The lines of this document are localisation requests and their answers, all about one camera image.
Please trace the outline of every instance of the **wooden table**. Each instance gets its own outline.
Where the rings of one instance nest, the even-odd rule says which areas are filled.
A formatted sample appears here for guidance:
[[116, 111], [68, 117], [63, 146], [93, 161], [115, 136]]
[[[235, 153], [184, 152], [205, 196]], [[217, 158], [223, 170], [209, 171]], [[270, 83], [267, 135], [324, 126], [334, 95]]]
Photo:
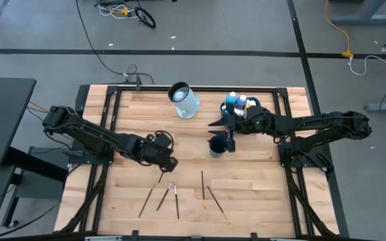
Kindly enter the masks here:
[[[90, 86], [83, 114], [85, 119], [100, 123], [106, 89], [106, 85]], [[310, 115], [305, 89], [287, 88], [287, 91], [292, 116]], [[157, 166], [143, 167], [116, 154], [109, 168], [98, 233], [130, 235], [132, 230], [139, 230], [140, 235], [145, 236], [249, 237], [251, 232], [256, 232], [259, 237], [294, 237], [285, 171], [279, 163], [272, 137], [237, 135], [236, 152], [212, 158], [207, 142], [212, 135], [208, 131], [222, 127], [207, 125], [219, 119], [218, 108], [227, 92], [196, 94], [201, 101], [200, 111], [194, 118], [181, 119], [167, 92], [122, 91], [115, 132], [145, 137], [156, 130], [168, 131], [174, 136], [173, 156], [179, 164], [174, 172], [165, 173], [161, 183], [155, 185], [160, 176]], [[262, 106], [275, 112], [271, 94], [256, 92], [246, 95], [258, 98]], [[107, 118], [107, 127], [110, 119], [111, 116]], [[297, 135], [312, 133], [298, 132]], [[205, 191], [206, 208], [203, 206], [201, 170], [205, 185], [212, 189], [227, 220], [208, 191]], [[55, 230], [65, 226], [84, 201], [89, 172], [90, 165], [83, 165], [66, 180]], [[325, 174], [317, 168], [304, 168], [304, 177], [311, 206], [328, 228], [337, 233]], [[179, 220], [173, 190], [161, 209], [156, 211], [171, 181], [177, 184]], [[155, 189], [141, 218], [138, 218], [153, 185]], [[299, 203], [298, 208], [302, 231], [306, 234], [306, 221]], [[93, 211], [89, 213], [88, 227], [91, 227]]]

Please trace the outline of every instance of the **black metal frame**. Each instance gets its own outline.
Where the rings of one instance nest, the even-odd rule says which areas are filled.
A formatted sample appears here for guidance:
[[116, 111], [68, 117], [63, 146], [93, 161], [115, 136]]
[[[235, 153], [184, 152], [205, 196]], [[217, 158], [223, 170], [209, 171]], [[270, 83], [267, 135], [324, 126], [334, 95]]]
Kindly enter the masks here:
[[[168, 91], [170, 89], [170, 86], [142, 86], [141, 90], [145, 91]], [[281, 105], [279, 103], [279, 97], [282, 97], [284, 106], [285, 106], [285, 114], [288, 116], [292, 116], [291, 114], [291, 108], [290, 108], [290, 102], [288, 100], [288, 93], [287, 93], [287, 88], [262, 88], [262, 87], [225, 87], [225, 86], [191, 86], [191, 89], [195, 92], [230, 92], [230, 91], [237, 91], [237, 92], [266, 92], [270, 93], [273, 95], [273, 103], [275, 106], [275, 113], [276, 114], [281, 114]], [[115, 94], [115, 104], [114, 104], [114, 110], [113, 110], [113, 115], [111, 117], [111, 125], [110, 125], [110, 130], [115, 131], [115, 123], [117, 121], [117, 114], [119, 111], [119, 105], [120, 105], [120, 99], [121, 99], [121, 93], [122, 91], [136, 91], [137, 87], [136, 86], [108, 86], [107, 87], [107, 95], [105, 96], [105, 103], [104, 103], [104, 108], [103, 108], [103, 115], [101, 118], [101, 126], [103, 127], [105, 125], [105, 121], [107, 119], [107, 114], [108, 114], [108, 109], [109, 109], [109, 104], [110, 104], [110, 99], [113, 94]], [[83, 96], [77, 96], [77, 98], [86, 100], [84, 96], [87, 96], [88, 90], [83, 89], [81, 91]], [[107, 176], [108, 172], [108, 165], [103, 166], [103, 172], [101, 175], [105, 175], [105, 178]], [[290, 171], [289, 167], [283, 167], [285, 169], [285, 175], [288, 179], [290, 176], [292, 177], [292, 172]], [[299, 183], [299, 189], [300, 192], [302, 193], [303, 198], [308, 202], [308, 195], [306, 191], [306, 184], [304, 180], [304, 175], [302, 172], [302, 168], [296, 168], [296, 172], [298, 173], [298, 183]], [[89, 183], [88, 183], [88, 188], [87, 190], [91, 190], [93, 187], [94, 183], [94, 177], [96, 176], [96, 170], [93, 172], [91, 170], [90, 172], [90, 177], [89, 177]], [[97, 197], [97, 202], [96, 202], [96, 209], [93, 217], [93, 225], [92, 225], [92, 230], [94, 232], [98, 231], [99, 228], [99, 218], [101, 215], [101, 207], [102, 207], [102, 202], [103, 202], [103, 194], [105, 192], [105, 185], [101, 189], [98, 197]], [[293, 225], [294, 225], [294, 231], [296, 233], [296, 236], [301, 236], [302, 235], [302, 229], [300, 226], [300, 219], [299, 219], [299, 211], [298, 211], [298, 206], [297, 206], [297, 201], [296, 201], [296, 196], [292, 191], [289, 189], [289, 200], [290, 200], [290, 206], [292, 209], [292, 217], [293, 217]], [[88, 213], [85, 213], [85, 215], [82, 217], [82, 222], [80, 223], [80, 229], [79, 231], [84, 231], [83, 228], [86, 227], [86, 219], [87, 219]], [[308, 231], [308, 235], [314, 235], [314, 225], [311, 221], [311, 218], [309, 215], [304, 212], [305, 218], [306, 218], [306, 227]], [[213, 237], [213, 238], [205, 238], [206, 240], [251, 240], [251, 238], [218, 238], [218, 237]], [[150, 238], [150, 240], [153, 239], [165, 239], [165, 240], [173, 240], [173, 239], [180, 239], [180, 237], [163, 237], [163, 236], [148, 236], [147, 238]]]

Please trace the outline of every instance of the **concrete floor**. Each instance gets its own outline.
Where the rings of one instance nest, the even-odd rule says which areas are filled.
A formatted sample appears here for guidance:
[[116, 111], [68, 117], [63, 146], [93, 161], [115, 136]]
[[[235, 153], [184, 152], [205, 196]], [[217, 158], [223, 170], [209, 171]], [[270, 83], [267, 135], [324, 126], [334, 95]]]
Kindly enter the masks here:
[[[142, 6], [156, 20], [155, 29], [137, 20], [101, 16], [92, 7], [93, 0], [79, 0], [79, 3], [96, 49], [298, 52], [285, 1], [250, 0], [241, 4], [234, 0], [142, 1]], [[345, 49], [344, 36], [325, 22], [324, 3], [295, 1], [306, 51], [341, 53]], [[352, 13], [366, 4], [368, 1], [361, 6], [332, 3], [329, 14]], [[386, 13], [386, 4], [380, 12]], [[343, 28], [351, 36], [354, 53], [380, 54], [386, 43], [386, 25]], [[0, 18], [0, 49], [5, 48], [90, 49], [74, 0], [10, 0]], [[185, 81], [201, 85], [306, 87], [299, 58], [102, 56], [102, 59], [118, 71], [126, 70], [129, 64], [137, 64], [139, 72], [151, 74], [156, 84]], [[322, 112], [354, 110], [365, 113], [364, 105], [379, 102], [386, 91], [386, 65], [379, 60], [369, 60], [369, 73], [361, 77], [350, 72], [346, 60], [309, 59], [309, 63]], [[362, 72], [363, 60], [355, 60], [354, 68]], [[47, 107], [53, 104], [74, 106], [81, 84], [124, 81], [104, 69], [92, 55], [0, 54], [0, 77], [35, 78], [38, 82], [32, 100]], [[386, 113], [365, 114], [373, 128], [369, 138], [337, 141], [330, 148], [350, 236], [386, 240]], [[31, 145], [58, 146], [40, 133], [39, 120], [25, 113], [13, 146], [24, 151]], [[25, 223], [56, 202], [21, 199], [15, 218]], [[50, 233], [56, 215], [57, 210], [54, 210], [12, 236]]]

